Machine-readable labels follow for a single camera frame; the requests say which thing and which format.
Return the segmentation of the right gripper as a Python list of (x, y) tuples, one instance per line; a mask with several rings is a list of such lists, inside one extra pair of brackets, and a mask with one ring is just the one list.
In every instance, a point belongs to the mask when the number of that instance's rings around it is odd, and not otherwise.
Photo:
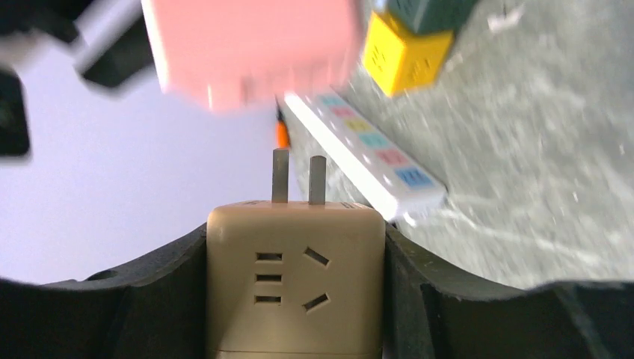
[[(50, 49), (67, 54), (84, 38), (79, 20), (93, 1), (1, 2), (1, 157), (31, 152), (25, 86), (19, 76)], [(79, 77), (101, 88), (119, 88), (154, 64), (144, 15), (133, 9), (128, 22), (101, 49), (79, 64)]]

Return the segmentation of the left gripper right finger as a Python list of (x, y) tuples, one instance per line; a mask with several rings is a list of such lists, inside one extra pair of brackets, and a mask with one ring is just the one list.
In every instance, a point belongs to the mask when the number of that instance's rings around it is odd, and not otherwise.
[(516, 289), (387, 226), (384, 335), (386, 358), (631, 358), (633, 284)]

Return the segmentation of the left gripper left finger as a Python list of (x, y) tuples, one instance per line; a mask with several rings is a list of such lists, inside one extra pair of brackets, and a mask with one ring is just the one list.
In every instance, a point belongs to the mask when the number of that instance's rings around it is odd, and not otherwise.
[(206, 227), (86, 280), (1, 281), (3, 358), (204, 358)]

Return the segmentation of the pink cube socket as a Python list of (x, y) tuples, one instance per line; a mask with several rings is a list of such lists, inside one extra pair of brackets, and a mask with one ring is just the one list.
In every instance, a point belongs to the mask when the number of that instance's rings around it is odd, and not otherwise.
[(143, 1), (158, 82), (213, 111), (346, 84), (360, 1)]

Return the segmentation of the beige cube socket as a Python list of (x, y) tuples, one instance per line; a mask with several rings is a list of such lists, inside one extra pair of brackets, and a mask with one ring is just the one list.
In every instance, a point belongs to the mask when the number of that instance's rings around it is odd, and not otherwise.
[(386, 224), (374, 209), (289, 199), (289, 152), (273, 153), (270, 200), (219, 206), (207, 220), (208, 358), (380, 358)]

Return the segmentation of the white long power strip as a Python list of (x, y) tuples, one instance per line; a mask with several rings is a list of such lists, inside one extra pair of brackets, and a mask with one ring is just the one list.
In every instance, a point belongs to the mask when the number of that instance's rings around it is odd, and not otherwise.
[(306, 130), (385, 220), (439, 208), (447, 190), (435, 176), (335, 92), (286, 93)]

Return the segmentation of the yellow cube socket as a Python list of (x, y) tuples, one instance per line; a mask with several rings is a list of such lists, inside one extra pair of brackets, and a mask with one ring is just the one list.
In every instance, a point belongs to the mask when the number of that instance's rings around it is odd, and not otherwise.
[(434, 83), (455, 40), (453, 31), (418, 35), (391, 13), (372, 11), (362, 65), (387, 96)]

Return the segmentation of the dark green cube socket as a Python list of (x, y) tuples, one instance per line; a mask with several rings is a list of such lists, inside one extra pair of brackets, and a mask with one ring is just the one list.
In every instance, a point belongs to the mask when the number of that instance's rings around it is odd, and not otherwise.
[(478, 0), (389, 0), (388, 11), (414, 34), (458, 31)]

